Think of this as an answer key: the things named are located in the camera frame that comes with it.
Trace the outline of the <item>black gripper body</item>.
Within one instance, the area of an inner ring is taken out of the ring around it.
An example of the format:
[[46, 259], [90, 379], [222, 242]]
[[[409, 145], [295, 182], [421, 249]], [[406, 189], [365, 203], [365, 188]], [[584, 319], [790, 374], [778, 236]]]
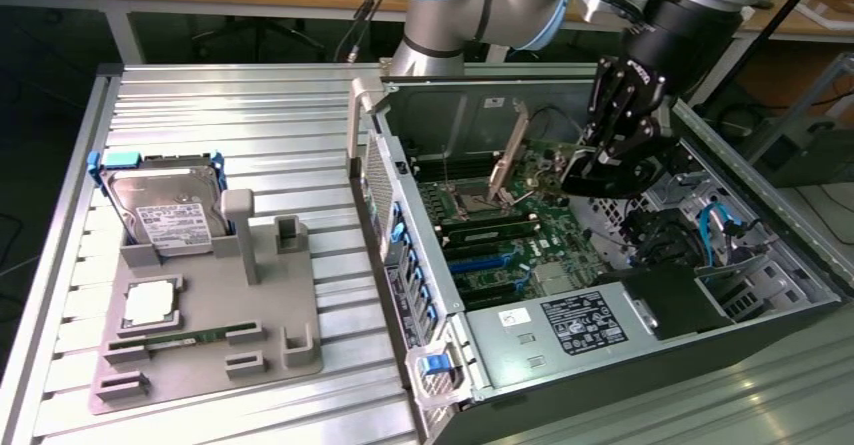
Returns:
[[744, 16], [690, 0], [648, 0], [624, 17], [624, 85], [637, 101], [692, 91], [717, 64]]

